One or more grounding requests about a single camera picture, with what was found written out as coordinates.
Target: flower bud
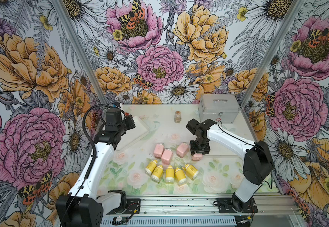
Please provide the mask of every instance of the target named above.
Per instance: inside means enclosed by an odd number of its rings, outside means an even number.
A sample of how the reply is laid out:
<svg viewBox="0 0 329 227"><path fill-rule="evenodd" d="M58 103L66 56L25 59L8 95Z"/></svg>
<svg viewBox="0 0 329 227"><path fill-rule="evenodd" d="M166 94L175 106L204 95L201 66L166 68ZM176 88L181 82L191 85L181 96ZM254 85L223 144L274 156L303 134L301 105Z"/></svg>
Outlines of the flower bud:
<svg viewBox="0 0 329 227"><path fill-rule="evenodd" d="M0 102L4 105L16 105L18 100L13 96L11 92L0 92Z"/></svg>

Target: butterfly illustration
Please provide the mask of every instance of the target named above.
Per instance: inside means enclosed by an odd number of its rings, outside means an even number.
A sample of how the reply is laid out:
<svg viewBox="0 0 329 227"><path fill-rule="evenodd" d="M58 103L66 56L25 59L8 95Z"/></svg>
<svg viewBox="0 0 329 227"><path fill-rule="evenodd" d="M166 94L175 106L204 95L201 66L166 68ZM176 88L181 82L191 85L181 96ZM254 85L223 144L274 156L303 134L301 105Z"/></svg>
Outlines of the butterfly illustration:
<svg viewBox="0 0 329 227"><path fill-rule="evenodd" d="M139 73L135 74L133 81L134 81L134 83L139 84L139 86L144 89L149 89L149 88L153 87L153 85L154 85L151 82L145 81Z"/></svg>
<svg viewBox="0 0 329 227"><path fill-rule="evenodd" d="M129 15L123 15L118 18L119 22L126 26L128 29L134 29L136 24L139 24L139 20L144 19L146 11L142 8L139 0L134 0L132 3L132 11Z"/></svg>
<svg viewBox="0 0 329 227"><path fill-rule="evenodd" d="M329 28L322 30L312 29L309 31L308 39L310 39L308 46L315 48L319 44L329 43Z"/></svg>
<svg viewBox="0 0 329 227"><path fill-rule="evenodd" d="M36 185L27 185L21 188L18 191L18 195L23 198L24 205L30 205L35 201L36 197L40 197L42 193L48 192L51 186L52 171L49 171Z"/></svg>
<svg viewBox="0 0 329 227"><path fill-rule="evenodd" d="M265 110L266 115L270 117L274 117L276 115L274 107L273 107L273 102L276 97L275 92L271 93L270 95L267 96L266 102L267 102L267 108Z"/></svg>

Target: mounting plate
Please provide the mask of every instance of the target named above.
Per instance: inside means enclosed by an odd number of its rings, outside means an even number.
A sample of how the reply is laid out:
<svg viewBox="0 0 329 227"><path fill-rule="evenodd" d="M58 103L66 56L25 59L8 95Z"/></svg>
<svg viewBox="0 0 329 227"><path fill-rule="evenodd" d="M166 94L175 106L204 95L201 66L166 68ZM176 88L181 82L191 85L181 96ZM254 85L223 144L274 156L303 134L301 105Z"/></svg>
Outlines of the mounting plate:
<svg viewBox="0 0 329 227"><path fill-rule="evenodd" d="M232 202L231 202L232 198L230 198L230 197L228 197L228 198L217 198L216 200L220 201L220 202L223 202L223 203L226 203L226 204L229 204L229 205L232 204ZM256 207L254 198L251 198L248 202L246 202L244 204L244 207L246 207L246 208L243 211L243 213L252 213L253 211L254 211L254 213L258 212L258 208ZM218 206L218 212L220 214L238 213L238 212L234 211L233 209L226 208L223 205Z"/></svg>

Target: daisy center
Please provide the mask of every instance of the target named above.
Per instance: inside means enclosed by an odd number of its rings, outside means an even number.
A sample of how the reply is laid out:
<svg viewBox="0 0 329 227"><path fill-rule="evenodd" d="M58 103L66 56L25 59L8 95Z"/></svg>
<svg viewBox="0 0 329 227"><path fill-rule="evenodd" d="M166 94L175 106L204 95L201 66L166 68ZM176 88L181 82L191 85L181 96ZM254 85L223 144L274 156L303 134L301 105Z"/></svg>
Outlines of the daisy center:
<svg viewBox="0 0 329 227"><path fill-rule="evenodd" d="M234 73L234 70L232 70L232 69L228 69L225 71L226 75L232 75L233 73Z"/></svg>
<svg viewBox="0 0 329 227"><path fill-rule="evenodd" d="M296 109L296 106L292 106L292 105L290 105L290 102L287 102L285 104L285 110L282 112L282 114L284 115L285 119L287 119L287 120L293 120L294 117L297 115L295 113L295 109Z"/></svg>
<svg viewBox="0 0 329 227"><path fill-rule="evenodd" d="M36 151L31 154L31 158L37 161L37 159L42 158L43 161L47 160L49 154L51 153L50 143L44 140L41 143L35 144Z"/></svg>
<svg viewBox="0 0 329 227"><path fill-rule="evenodd" d="M70 140L71 151L75 152L78 146L79 146L79 134L77 132L74 132Z"/></svg>
<svg viewBox="0 0 329 227"><path fill-rule="evenodd" d="M106 57L111 61L114 59L114 54L112 52L108 52L108 54L106 55Z"/></svg>
<svg viewBox="0 0 329 227"><path fill-rule="evenodd" d="M284 16L293 0L272 0L268 5L268 14L272 17Z"/></svg>
<svg viewBox="0 0 329 227"><path fill-rule="evenodd" d="M156 74L156 78L164 78L166 76L166 71L162 67L158 67L158 69L153 67L152 71Z"/></svg>
<svg viewBox="0 0 329 227"><path fill-rule="evenodd" d="M75 18L80 14L80 5L76 0L63 0L63 3L71 18Z"/></svg>
<svg viewBox="0 0 329 227"><path fill-rule="evenodd" d="M290 146L284 142L280 142L278 145L278 149L281 153L281 155L285 158L291 158L293 156L293 151L290 148Z"/></svg>
<svg viewBox="0 0 329 227"><path fill-rule="evenodd" d="M185 88L179 87L179 88L174 88L172 91L172 94L175 96L180 96L185 93Z"/></svg>
<svg viewBox="0 0 329 227"><path fill-rule="evenodd" d="M273 58L271 59L271 61L270 61L270 64L271 64L271 65L275 65L276 63L278 63L278 61L279 61L279 58L278 58L278 57L273 57Z"/></svg>

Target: white bottle cap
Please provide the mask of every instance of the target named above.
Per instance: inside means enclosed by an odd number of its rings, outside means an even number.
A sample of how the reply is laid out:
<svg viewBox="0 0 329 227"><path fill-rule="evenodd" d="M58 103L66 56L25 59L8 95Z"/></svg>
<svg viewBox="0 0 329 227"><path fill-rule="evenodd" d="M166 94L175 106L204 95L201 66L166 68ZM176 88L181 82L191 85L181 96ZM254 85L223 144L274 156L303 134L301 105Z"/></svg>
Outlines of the white bottle cap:
<svg viewBox="0 0 329 227"><path fill-rule="evenodd" d="M152 175L151 178L152 178L152 180L155 180L155 181L159 182L159 177L158 176Z"/></svg>
<svg viewBox="0 0 329 227"><path fill-rule="evenodd" d="M144 171L145 171L146 174L148 174L149 176L152 175L152 172L151 172L149 169L145 168Z"/></svg>
<svg viewBox="0 0 329 227"><path fill-rule="evenodd" d="M173 177L166 177L166 183L173 183L175 179Z"/></svg>
<svg viewBox="0 0 329 227"><path fill-rule="evenodd" d="M183 178L183 179L181 179L181 180L178 182L178 185L185 184L186 182L187 182L187 179L186 179L186 178Z"/></svg>

